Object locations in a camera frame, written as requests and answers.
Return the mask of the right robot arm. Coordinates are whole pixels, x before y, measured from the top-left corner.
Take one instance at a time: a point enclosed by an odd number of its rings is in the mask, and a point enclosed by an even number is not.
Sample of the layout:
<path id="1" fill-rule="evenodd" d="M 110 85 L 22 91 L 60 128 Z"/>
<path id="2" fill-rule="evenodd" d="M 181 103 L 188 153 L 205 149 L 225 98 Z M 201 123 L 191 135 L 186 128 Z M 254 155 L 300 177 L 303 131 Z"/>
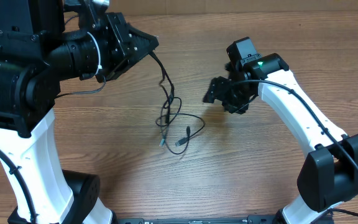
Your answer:
<path id="1" fill-rule="evenodd" d="M 219 100 L 225 111 L 244 114 L 260 97 L 279 115 L 305 157 L 296 181 L 299 196 L 268 216 L 268 223 L 330 222 L 338 205 L 358 195 L 358 134 L 347 135 L 319 110 L 279 54 L 261 56 L 248 37 L 226 52 L 229 76 L 212 79 L 203 101 Z"/>

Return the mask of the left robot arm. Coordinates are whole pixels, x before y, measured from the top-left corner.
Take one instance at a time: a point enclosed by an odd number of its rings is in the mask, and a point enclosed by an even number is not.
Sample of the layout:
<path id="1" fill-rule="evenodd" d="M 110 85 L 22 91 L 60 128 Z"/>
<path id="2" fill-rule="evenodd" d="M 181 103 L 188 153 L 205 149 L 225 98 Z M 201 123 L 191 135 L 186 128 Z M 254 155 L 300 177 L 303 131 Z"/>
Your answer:
<path id="1" fill-rule="evenodd" d="M 54 136 L 60 82 L 115 80 L 158 46 L 108 1 L 0 0 L 0 161 L 9 223 L 116 223 L 97 175 L 64 170 Z"/>

